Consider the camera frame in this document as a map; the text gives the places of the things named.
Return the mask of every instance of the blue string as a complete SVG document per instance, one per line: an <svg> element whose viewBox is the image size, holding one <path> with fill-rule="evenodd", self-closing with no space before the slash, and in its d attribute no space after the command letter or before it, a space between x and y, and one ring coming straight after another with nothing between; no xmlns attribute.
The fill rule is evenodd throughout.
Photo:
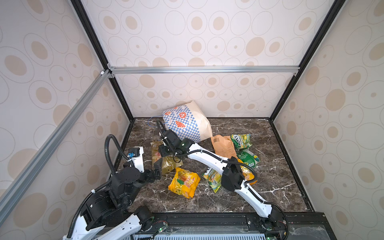
<svg viewBox="0 0 384 240"><path fill-rule="evenodd" d="M150 126L150 127L157 127L157 126L151 126L151 125L149 124L149 121L150 121L152 118L159 118L159 117L162 117L162 115L160 115L160 116L153 116L153 117L151 117L150 119L148 119L148 122L147 122L148 126Z"/></svg>

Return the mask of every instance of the metal bar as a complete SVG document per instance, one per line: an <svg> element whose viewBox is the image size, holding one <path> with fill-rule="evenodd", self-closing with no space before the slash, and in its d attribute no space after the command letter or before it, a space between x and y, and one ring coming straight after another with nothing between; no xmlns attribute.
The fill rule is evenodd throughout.
<svg viewBox="0 0 384 240"><path fill-rule="evenodd" d="M299 66L203 66L203 67L111 67L113 74L133 73L297 73Z"/></svg>
<svg viewBox="0 0 384 240"><path fill-rule="evenodd" d="M309 197L308 197L308 194L307 194L307 192L305 191L305 188L304 188L304 186L303 186L303 184L302 184L302 182L301 182L301 180L300 180L299 175L298 175L297 172L296 172L295 167L293 166L293 163L292 163L292 161L291 161L291 158L289 157L288 152L287 152L287 150L285 149L285 146L284 146L283 142L281 141L281 138L280 138L280 136L279 136L279 133L278 133L277 130L276 130L275 124L273 123L273 121L272 121L271 119L269 119L269 124L271 125L272 131L273 131L273 133L275 134L275 137L276 137L276 139L277 139L277 142L279 143L279 146L280 146L280 148L281 148L281 151L283 152L283 155L284 155L284 157L285 157L285 160L287 161L288 167L289 167L289 169L290 169L291 172L292 172L293 178L294 178L295 181L296 181L297 187L298 187L299 190L300 190L301 196L302 196L302 198L303 198L303 200L304 200L305 205L307 206L307 209L308 209L308 210L311 210L312 212L314 212L314 208L313 208L312 203L311 203L311 201L310 201L310 199L309 199Z"/></svg>
<svg viewBox="0 0 384 240"><path fill-rule="evenodd" d="M122 141L122 144L121 144L121 148L123 149L123 151L125 150L125 148L127 147L127 143L128 143L128 139L129 139L129 136L131 134L131 131L132 131L132 128L133 128L133 124L135 124L135 119L133 119L130 123L129 123L129 126L128 126L128 130L127 130L127 133L125 134L124 136L124 139ZM122 155L119 153L118 154L118 157L115 161L115 164L114 164L114 167L115 167L115 170L117 171L117 169L119 168L119 165L120 165L120 162L121 162L121 158L122 158Z"/></svg>
<svg viewBox="0 0 384 240"><path fill-rule="evenodd" d="M33 180L39 174L44 165L48 162L52 154L60 145L61 141L71 130L75 122L84 112L85 108L89 105L108 76L110 76L109 70L104 70L104 74L99 75L93 81L91 86L85 91L80 100L75 104L75 106L70 110L64 120L50 135L48 140L44 143L44 146L39 149L34 158L29 162L29 164L24 168L24 170L9 187L8 191L5 193L5 196L0 201L0 226L4 223L19 200L23 197L28 187L32 184Z"/></svg>
<svg viewBox="0 0 384 240"><path fill-rule="evenodd" d="M88 38L101 62L101 65L103 66L104 69L109 69L109 64L108 64L108 59L105 56L105 53L103 51L103 48L100 44L99 39L97 38L96 32L92 27L92 23L88 18L88 15L85 11L85 8L83 4L81 3L81 0L71 0L73 8L75 9L81 24L84 27L85 32L88 35ZM127 114L127 117L129 121L133 121L133 115L131 110L128 107L127 101L125 100L125 97L121 91L121 88L119 84L116 81L116 78L112 76L112 78L109 79L109 81L112 84L112 87L114 91L116 92L116 95L121 103L122 108L124 109L124 112Z"/></svg>
<svg viewBox="0 0 384 240"><path fill-rule="evenodd" d="M283 95L281 96L279 102L277 103L275 109L272 112L272 115L270 116L271 120L274 121L277 117L277 114L279 114L281 108L283 107L285 101L288 99L289 95L291 94L293 88L295 87L297 81L299 80L300 76L302 75L303 71L311 61L311 58L315 54L317 48L319 47L321 41L327 34L329 28L331 27L333 21L337 17L340 9L343 7L344 2L346 0L335 0L331 6L331 9L329 10L328 14L326 15L323 23L321 24L319 30L317 31L311 45L309 46L307 52L305 53L303 59L300 63L300 70L297 72L296 75L294 75L289 82L287 88L285 89Z"/></svg>

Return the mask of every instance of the green snack bag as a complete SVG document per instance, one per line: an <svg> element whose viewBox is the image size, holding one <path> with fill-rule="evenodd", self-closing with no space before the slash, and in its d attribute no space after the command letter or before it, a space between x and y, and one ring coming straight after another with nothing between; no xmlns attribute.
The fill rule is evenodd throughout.
<svg viewBox="0 0 384 240"><path fill-rule="evenodd" d="M208 184L215 193L221 187L221 176L213 168L208 168L208 170L204 173L204 178L208 180Z"/></svg>
<svg viewBox="0 0 384 240"><path fill-rule="evenodd" d="M236 149L245 149L252 146L250 134L232 134L231 140Z"/></svg>
<svg viewBox="0 0 384 240"><path fill-rule="evenodd" d="M237 155L237 157L244 162L244 164L255 167L256 164L260 161L260 159L251 151L248 149L244 149L241 151L240 154Z"/></svg>

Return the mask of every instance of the wallpaper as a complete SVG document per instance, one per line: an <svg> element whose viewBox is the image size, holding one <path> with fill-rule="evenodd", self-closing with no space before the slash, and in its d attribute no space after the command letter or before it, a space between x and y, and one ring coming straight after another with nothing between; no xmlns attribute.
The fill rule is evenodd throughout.
<svg viewBox="0 0 384 240"><path fill-rule="evenodd" d="M134 117L192 100L207 117L269 117L293 73L117 74Z"/></svg>
<svg viewBox="0 0 384 240"><path fill-rule="evenodd" d="M100 71L67 1L1 1L0 197Z"/></svg>
<svg viewBox="0 0 384 240"><path fill-rule="evenodd" d="M50 240L67 234L79 204L106 182L105 137L119 143L128 118L106 81L0 228L0 240ZM117 148L110 142L111 159Z"/></svg>
<svg viewBox="0 0 384 240"><path fill-rule="evenodd" d="M352 0L275 124L339 240L384 239L384 1Z"/></svg>
<svg viewBox="0 0 384 240"><path fill-rule="evenodd" d="M298 65L333 0L83 0L112 66Z"/></svg>

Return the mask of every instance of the checkered paper bag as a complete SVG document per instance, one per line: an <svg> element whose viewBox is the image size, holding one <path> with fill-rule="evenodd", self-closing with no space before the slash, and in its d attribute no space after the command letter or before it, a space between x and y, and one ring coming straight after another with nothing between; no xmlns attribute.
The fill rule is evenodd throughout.
<svg viewBox="0 0 384 240"><path fill-rule="evenodd" d="M162 114L166 128L181 140L189 138L200 142L212 137L211 124L194 101L167 109Z"/></svg>

